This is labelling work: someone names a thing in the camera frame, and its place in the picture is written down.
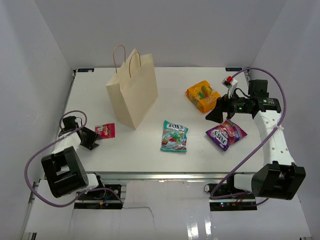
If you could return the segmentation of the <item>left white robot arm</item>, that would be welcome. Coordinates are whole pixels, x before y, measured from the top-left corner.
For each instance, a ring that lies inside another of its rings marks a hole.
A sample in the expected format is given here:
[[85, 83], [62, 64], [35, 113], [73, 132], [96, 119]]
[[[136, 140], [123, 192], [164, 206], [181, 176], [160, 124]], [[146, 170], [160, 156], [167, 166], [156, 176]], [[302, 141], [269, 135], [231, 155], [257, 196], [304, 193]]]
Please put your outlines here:
[[99, 200], [105, 196], [106, 187], [99, 183], [95, 173], [87, 173], [77, 154], [79, 147], [94, 150], [99, 135], [87, 127], [72, 133], [79, 127], [76, 116], [62, 119], [64, 127], [59, 133], [59, 142], [51, 154], [41, 159], [41, 164], [55, 198], [77, 191], [88, 191], [90, 196]]

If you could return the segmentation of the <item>red snack packet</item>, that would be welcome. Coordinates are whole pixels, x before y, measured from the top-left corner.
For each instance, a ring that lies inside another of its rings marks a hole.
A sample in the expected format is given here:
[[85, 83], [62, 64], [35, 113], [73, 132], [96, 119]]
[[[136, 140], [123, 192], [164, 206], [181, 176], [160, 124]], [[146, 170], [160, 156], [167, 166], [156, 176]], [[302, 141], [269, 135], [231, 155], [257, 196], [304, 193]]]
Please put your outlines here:
[[94, 129], [101, 139], [111, 139], [116, 137], [116, 128], [114, 123], [96, 125]]

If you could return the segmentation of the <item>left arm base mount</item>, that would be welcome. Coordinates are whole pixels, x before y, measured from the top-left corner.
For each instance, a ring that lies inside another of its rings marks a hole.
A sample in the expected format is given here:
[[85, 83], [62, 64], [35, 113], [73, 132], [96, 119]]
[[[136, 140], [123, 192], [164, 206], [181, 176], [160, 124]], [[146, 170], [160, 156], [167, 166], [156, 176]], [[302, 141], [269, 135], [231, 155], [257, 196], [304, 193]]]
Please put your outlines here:
[[75, 203], [78, 210], [121, 210], [123, 204], [118, 200], [122, 195], [120, 184], [105, 184], [105, 188], [112, 190], [90, 191], [82, 195]]

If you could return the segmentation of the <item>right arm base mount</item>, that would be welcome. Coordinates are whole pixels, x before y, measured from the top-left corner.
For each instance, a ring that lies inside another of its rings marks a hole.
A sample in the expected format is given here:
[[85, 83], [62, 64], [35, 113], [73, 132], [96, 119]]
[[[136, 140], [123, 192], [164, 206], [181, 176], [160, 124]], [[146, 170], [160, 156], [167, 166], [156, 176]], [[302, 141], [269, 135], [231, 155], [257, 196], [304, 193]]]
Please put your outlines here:
[[232, 212], [232, 211], [256, 211], [257, 201], [253, 194], [229, 196], [219, 199], [210, 197], [210, 193], [217, 183], [207, 183], [203, 190], [209, 196], [209, 208], [211, 212]]

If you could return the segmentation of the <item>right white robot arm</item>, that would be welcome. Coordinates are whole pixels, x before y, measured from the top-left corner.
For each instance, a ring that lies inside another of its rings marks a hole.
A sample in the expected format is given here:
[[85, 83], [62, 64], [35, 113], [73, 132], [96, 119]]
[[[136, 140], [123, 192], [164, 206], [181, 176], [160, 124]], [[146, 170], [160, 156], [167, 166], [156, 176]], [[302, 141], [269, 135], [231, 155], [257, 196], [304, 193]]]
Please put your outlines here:
[[264, 166], [256, 173], [233, 172], [227, 177], [226, 195], [236, 200], [243, 193], [255, 197], [291, 200], [306, 177], [304, 167], [297, 166], [286, 144], [281, 119], [284, 112], [279, 100], [270, 98], [267, 80], [250, 80], [248, 96], [236, 95], [237, 80], [231, 76], [222, 84], [228, 93], [217, 99], [215, 108], [205, 117], [216, 123], [235, 114], [250, 114], [256, 124], [262, 142]]

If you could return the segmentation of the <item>green Fox's candy bag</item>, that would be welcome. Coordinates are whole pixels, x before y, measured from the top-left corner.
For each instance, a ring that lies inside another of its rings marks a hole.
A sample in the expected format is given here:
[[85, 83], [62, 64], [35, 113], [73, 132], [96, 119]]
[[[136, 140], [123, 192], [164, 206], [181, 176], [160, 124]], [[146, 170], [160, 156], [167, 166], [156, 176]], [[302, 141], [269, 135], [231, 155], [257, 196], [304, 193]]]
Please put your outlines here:
[[186, 153], [188, 130], [183, 125], [165, 120], [163, 122], [160, 150], [163, 152]]

